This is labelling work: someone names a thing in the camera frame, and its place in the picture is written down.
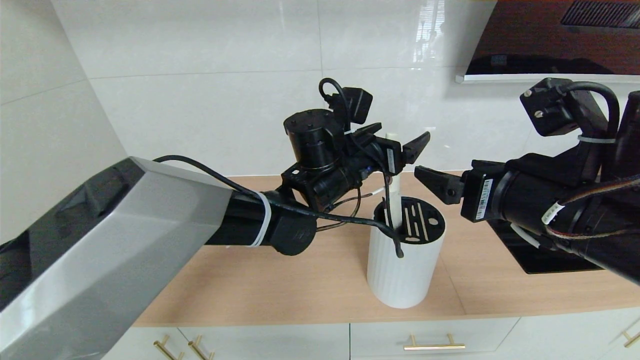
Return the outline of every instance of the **white stick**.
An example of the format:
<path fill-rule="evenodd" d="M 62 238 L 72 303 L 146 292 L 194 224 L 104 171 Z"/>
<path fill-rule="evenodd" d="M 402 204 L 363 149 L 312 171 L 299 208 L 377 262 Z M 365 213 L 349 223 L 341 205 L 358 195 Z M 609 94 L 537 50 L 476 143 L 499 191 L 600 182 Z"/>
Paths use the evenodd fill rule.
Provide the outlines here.
<path fill-rule="evenodd" d="M 398 141 L 398 134 L 387 133 L 387 139 Z M 390 168 L 395 168 L 397 164 L 386 164 Z M 400 174 L 392 178 L 391 185 L 389 185 L 389 210 L 391 210 L 391 220 L 394 223 L 394 230 L 399 229 L 402 226 L 402 195 L 400 194 Z"/>

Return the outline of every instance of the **gold drawer handle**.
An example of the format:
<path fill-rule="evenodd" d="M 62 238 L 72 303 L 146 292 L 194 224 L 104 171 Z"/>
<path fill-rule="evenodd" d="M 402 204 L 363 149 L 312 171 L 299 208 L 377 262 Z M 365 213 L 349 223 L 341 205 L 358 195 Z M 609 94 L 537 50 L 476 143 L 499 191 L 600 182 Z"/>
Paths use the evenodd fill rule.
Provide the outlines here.
<path fill-rule="evenodd" d="M 631 345 L 637 343 L 638 340 L 640 340 L 640 332 L 638 332 L 633 338 L 629 336 L 629 334 L 626 331 L 623 331 L 622 335 L 624 335 L 625 338 L 627 338 L 627 342 L 625 343 L 626 348 L 630 348 Z"/>
<path fill-rule="evenodd" d="M 157 341 L 157 340 L 154 341 L 154 346 L 156 347 L 156 349 L 158 349 L 158 351 L 163 353 L 163 355 L 166 356 L 167 359 L 169 359 L 169 360 L 182 360 L 182 357 L 184 356 L 183 352 L 180 352 L 180 355 L 178 355 L 178 358 L 176 359 L 176 357 L 173 356 L 173 354 L 170 353 L 169 350 L 166 349 L 166 347 L 164 347 L 168 340 L 169 340 L 169 335 L 164 335 L 164 339 L 162 340 L 162 342 Z"/>
<path fill-rule="evenodd" d="M 213 359 L 213 354 L 215 354 L 213 351 L 211 352 L 211 354 L 209 354 L 209 357 L 206 357 L 204 353 L 200 350 L 200 348 L 198 347 L 200 345 L 200 340 L 202 340 L 202 335 L 198 335 L 195 342 L 189 341 L 187 345 L 189 345 L 189 347 L 193 350 L 193 352 L 196 353 L 196 356 L 199 357 L 200 360 Z"/>
<path fill-rule="evenodd" d="M 404 351 L 414 351 L 414 350 L 454 350 L 454 349 L 467 348 L 467 346 L 465 344 L 456 344 L 455 341 L 453 341 L 453 335 L 447 334 L 447 337 L 449 338 L 449 343 L 448 344 L 416 345 L 415 344 L 415 336 L 412 334 L 411 335 L 411 345 L 405 345 L 404 346 Z"/>

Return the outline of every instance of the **white tile wall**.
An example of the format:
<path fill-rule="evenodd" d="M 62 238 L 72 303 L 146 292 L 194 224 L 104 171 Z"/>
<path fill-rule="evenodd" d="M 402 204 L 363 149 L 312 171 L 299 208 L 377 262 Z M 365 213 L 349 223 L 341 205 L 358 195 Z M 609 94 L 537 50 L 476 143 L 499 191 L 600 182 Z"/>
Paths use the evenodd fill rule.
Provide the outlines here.
<path fill-rule="evenodd" d="M 4 0 L 1 102 L 86 79 L 49 0 Z"/>
<path fill-rule="evenodd" d="M 89 78 L 321 66 L 315 0 L 54 4 Z"/>
<path fill-rule="evenodd" d="M 320 71 L 93 79 L 129 154 L 183 154 L 226 175 L 279 174 L 295 162 L 282 122 L 320 108 Z"/>
<path fill-rule="evenodd" d="M 324 69 L 466 67 L 495 1 L 318 0 Z"/>
<path fill-rule="evenodd" d="M 440 170 L 469 168 L 472 159 L 554 154 L 575 138 L 532 132 L 518 100 L 528 85 L 454 82 L 495 1 L 54 5 L 130 154 L 175 152 L 227 175 L 279 174 L 293 161 L 282 121 L 322 106 L 316 95 L 322 76 L 372 93 L 368 123 L 382 122 L 383 132 L 407 141 L 430 128 L 432 141 L 418 164 Z M 263 151 L 243 150 L 245 139 Z"/>
<path fill-rule="evenodd" d="M 49 0 L 3 0 L 0 243 L 126 157 Z"/>

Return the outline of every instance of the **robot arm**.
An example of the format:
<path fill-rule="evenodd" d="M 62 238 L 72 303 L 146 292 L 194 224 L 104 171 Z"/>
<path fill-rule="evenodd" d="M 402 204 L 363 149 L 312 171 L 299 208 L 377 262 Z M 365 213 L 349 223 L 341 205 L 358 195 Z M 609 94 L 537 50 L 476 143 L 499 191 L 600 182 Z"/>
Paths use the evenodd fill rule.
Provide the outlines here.
<path fill-rule="evenodd" d="M 338 94 L 326 95 L 325 83 Z M 588 93 L 558 92 L 557 86 L 545 80 L 521 97 L 540 133 L 580 127 L 588 140 L 611 137 L 611 120 Z M 352 131 L 352 122 L 364 123 L 371 95 L 331 79 L 321 81 L 320 93 L 333 111 L 307 110 L 284 122 L 297 162 L 276 190 L 255 193 L 180 156 L 129 158 L 89 179 L 0 246 L 0 357 L 100 359 L 202 245 L 270 245 L 296 255 L 313 240 L 316 219 L 326 218 L 378 227 L 401 257 L 400 242 L 407 237 L 402 229 L 329 211 L 374 171 L 384 173 L 388 188 L 389 176 L 417 159 L 429 133 L 402 146 L 375 136 L 380 124 Z M 464 197 L 461 214 L 471 221 L 502 218 L 543 234 L 540 219 L 551 205 L 604 184 L 597 181 L 600 167 L 601 181 L 640 172 L 634 142 L 640 136 L 639 99 L 640 93 L 630 94 L 619 131 L 615 124 L 615 145 L 583 140 L 555 158 L 474 161 L 463 177 L 423 167 L 415 175 L 445 203 Z M 210 176 L 159 163 L 168 160 L 187 161 Z M 293 190 L 306 204 L 295 200 Z M 567 240 L 548 234 L 545 245 L 640 282 L 640 242 L 630 239 L 639 227 L 638 195 L 629 188 L 567 204 L 551 229 L 611 235 Z"/>
<path fill-rule="evenodd" d="M 324 83 L 339 93 L 326 95 Z M 383 223 L 328 212 L 372 172 L 394 175 L 413 163 L 429 133 L 403 147 L 375 136 L 380 124 L 351 131 L 351 122 L 364 123 L 372 96 L 331 79 L 320 90 L 333 111 L 285 121 L 297 163 L 276 190 L 258 194 L 181 156 L 128 158 L 0 246 L 0 358 L 100 359 L 202 245 L 297 255 L 317 218 L 378 226 L 399 244 Z M 160 163 L 168 160 L 208 175 Z"/>
<path fill-rule="evenodd" d="M 605 95 L 608 122 L 588 90 Z M 553 158 L 474 160 L 461 177 L 417 167 L 415 177 L 445 204 L 463 198 L 461 215 L 471 222 L 506 220 L 519 232 L 542 235 L 540 246 L 640 284 L 640 92 L 629 94 L 620 129 L 618 101 L 602 85 L 548 78 L 520 100 L 540 135 L 579 127 L 580 143 Z M 545 224 L 543 216 L 557 202 L 565 207 L 549 213 Z"/>

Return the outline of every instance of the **white cylindrical container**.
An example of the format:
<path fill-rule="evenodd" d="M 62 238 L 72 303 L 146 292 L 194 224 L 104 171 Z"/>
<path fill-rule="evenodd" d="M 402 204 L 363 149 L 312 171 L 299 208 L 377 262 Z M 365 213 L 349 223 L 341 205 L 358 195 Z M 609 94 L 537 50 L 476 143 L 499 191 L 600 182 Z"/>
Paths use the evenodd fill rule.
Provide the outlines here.
<path fill-rule="evenodd" d="M 373 227 L 367 266 L 371 291 L 382 303 L 398 309 L 416 306 L 427 296 L 446 228 L 442 214 L 427 202 L 403 197 L 402 210 L 399 232 L 411 236 L 402 242 L 404 257 L 399 259 L 393 240 Z M 383 212 L 381 203 L 374 218 L 383 220 Z"/>

